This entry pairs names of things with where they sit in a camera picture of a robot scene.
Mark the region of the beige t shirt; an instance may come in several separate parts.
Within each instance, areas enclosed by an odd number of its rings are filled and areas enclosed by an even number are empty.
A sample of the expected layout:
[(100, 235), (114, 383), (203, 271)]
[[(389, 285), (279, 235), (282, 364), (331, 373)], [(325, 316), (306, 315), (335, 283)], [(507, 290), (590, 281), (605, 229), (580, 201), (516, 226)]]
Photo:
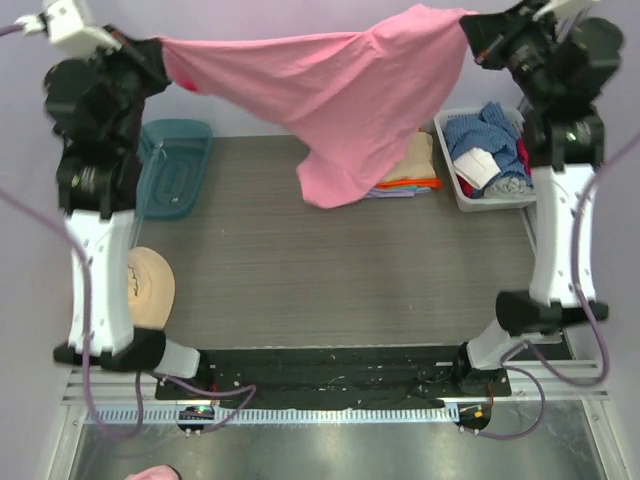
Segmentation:
[(432, 180), (436, 177), (433, 138), (429, 133), (419, 130), (409, 141), (404, 158), (383, 177), (382, 182)]

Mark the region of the orange t shirt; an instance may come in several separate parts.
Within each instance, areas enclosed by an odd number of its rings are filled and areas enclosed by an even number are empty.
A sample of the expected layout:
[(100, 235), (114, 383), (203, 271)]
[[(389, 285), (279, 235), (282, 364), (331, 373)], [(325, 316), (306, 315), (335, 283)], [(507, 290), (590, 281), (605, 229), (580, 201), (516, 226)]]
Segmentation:
[(376, 188), (384, 190), (409, 187), (440, 189), (442, 187), (442, 181), (439, 178), (404, 179), (390, 182), (381, 182), (376, 185)]

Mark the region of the teal t shirt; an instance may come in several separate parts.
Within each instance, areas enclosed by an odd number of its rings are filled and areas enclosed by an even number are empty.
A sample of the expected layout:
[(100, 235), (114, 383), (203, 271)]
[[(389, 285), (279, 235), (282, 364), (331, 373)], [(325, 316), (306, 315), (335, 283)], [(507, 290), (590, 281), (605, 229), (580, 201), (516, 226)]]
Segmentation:
[(413, 197), (418, 187), (374, 188), (368, 192), (371, 197)]

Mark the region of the pink t shirt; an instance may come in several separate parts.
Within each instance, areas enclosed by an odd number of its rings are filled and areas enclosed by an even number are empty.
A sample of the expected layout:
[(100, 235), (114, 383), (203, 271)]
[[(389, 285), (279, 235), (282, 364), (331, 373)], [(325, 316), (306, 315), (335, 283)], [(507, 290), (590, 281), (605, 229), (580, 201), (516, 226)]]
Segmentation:
[(362, 32), (256, 41), (163, 38), (168, 77), (282, 126), (309, 149), (303, 199), (362, 199), (454, 89), (468, 47), (460, 9), (415, 5)]

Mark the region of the lavender t shirt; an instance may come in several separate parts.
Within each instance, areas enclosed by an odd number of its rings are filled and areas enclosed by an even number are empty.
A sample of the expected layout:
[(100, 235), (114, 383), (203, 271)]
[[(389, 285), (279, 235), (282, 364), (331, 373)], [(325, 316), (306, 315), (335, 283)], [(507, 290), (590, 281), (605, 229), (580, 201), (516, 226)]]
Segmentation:
[(370, 190), (364, 199), (387, 199), (387, 198), (413, 198), (417, 195), (426, 194), (431, 191), (429, 187), (402, 187), (402, 188), (374, 188)]

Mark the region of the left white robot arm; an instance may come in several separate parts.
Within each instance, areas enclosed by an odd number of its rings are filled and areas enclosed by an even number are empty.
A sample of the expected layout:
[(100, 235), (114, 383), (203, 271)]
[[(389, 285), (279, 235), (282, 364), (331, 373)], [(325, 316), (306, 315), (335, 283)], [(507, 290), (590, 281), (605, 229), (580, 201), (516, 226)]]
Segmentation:
[(53, 351), (59, 364), (178, 377), (190, 398), (205, 397), (213, 375), (198, 350), (134, 324), (126, 281), (146, 100), (170, 84), (157, 39), (106, 29), (114, 46), (93, 46), (46, 74), (46, 113), (63, 143), (56, 171), (63, 234), (72, 242), (73, 308), (79, 321)]

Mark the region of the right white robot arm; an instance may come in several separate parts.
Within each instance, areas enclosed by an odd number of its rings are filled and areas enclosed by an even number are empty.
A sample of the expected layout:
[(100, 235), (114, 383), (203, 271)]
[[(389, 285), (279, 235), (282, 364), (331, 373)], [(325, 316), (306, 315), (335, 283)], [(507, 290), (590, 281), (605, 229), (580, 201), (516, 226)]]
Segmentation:
[(451, 380), (465, 395), (486, 385), (486, 370), (539, 338), (609, 314), (591, 276), (593, 203), (607, 166), (594, 102), (619, 69), (624, 37), (588, 8), (586, 1), (523, 1), (460, 21), (475, 62), (509, 71), (529, 103), (522, 137), (536, 194), (530, 286), (501, 292), (494, 321), (462, 347)]

